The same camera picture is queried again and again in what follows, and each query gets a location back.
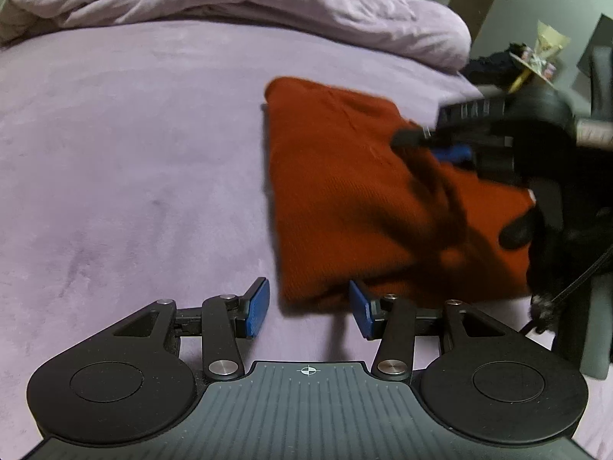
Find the folded red garment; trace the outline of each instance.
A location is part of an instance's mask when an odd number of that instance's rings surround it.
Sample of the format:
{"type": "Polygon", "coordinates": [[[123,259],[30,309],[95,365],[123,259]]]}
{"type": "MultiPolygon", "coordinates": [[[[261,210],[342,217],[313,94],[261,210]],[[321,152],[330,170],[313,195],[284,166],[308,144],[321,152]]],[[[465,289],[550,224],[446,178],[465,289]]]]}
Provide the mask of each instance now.
{"type": "Polygon", "coordinates": [[[266,89],[281,295],[323,308],[360,278],[418,306],[526,293],[527,248],[498,233],[532,205],[526,191],[441,166],[425,149],[394,154],[406,127],[385,99],[278,78],[266,89]]]}

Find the pink blanket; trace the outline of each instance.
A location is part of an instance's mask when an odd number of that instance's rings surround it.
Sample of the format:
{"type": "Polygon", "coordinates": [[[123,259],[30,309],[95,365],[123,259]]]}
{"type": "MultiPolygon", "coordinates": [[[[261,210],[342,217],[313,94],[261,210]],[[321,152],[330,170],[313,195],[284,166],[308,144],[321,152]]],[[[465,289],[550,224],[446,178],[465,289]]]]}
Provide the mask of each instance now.
{"type": "Polygon", "coordinates": [[[169,16],[280,24],[453,72],[465,65],[471,45],[464,21],[426,0],[7,0],[0,11],[0,43],[169,16]]]}

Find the black mechanical device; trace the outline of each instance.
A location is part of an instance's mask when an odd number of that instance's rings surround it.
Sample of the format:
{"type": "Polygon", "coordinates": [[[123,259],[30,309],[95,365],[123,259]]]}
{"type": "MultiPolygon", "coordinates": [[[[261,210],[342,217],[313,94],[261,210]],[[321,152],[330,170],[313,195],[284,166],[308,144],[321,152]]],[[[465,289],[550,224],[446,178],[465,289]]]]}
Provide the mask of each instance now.
{"type": "Polygon", "coordinates": [[[161,299],[46,362],[28,385],[44,436],[30,460],[590,458],[570,437],[587,386],[569,362],[461,301],[416,309],[351,282],[354,318],[381,339],[363,362],[255,362],[236,338],[269,305],[244,296],[195,309],[161,299]],[[413,370],[416,335],[441,355],[413,370]],[[179,359],[202,337],[202,368],[179,359]]]}
{"type": "Polygon", "coordinates": [[[435,130],[400,130],[392,148],[429,147],[480,178],[533,191],[535,207],[499,237],[507,249],[531,242],[532,322],[523,331],[554,331],[554,353],[604,379],[613,341],[611,48],[594,48],[591,71],[589,118],[552,88],[529,87],[441,107],[435,130]]]}

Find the blue object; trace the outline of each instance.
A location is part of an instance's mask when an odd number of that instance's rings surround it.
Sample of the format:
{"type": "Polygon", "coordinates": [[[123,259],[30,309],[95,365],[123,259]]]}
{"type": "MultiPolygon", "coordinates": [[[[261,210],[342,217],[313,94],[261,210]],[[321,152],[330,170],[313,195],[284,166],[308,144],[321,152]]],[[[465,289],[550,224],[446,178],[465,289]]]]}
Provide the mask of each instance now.
{"type": "Polygon", "coordinates": [[[270,282],[265,280],[253,297],[249,300],[249,315],[245,320],[247,337],[256,337],[270,304],[270,282]]]}
{"type": "Polygon", "coordinates": [[[353,280],[349,282],[349,305],[351,306],[351,312],[353,312],[353,318],[356,319],[357,326],[364,338],[372,339],[373,314],[370,301],[353,280]]]}
{"type": "Polygon", "coordinates": [[[440,163],[464,163],[473,159],[473,151],[469,145],[459,143],[448,148],[430,149],[432,155],[438,159],[440,163]]]}

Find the ribbed knit fabric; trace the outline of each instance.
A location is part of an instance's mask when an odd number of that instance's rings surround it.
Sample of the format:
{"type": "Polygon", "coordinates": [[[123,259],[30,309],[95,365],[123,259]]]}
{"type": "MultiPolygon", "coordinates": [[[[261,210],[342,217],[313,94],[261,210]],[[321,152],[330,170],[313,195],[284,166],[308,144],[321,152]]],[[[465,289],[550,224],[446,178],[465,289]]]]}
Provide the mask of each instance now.
{"type": "Polygon", "coordinates": [[[532,204],[527,192],[441,166],[425,149],[394,154],[408,122],[385,99],[296,78],[266,89],[281,295],[346,304],[347,283],[418,306],[525,294],[527,249],[498,245],[532,204]]]}

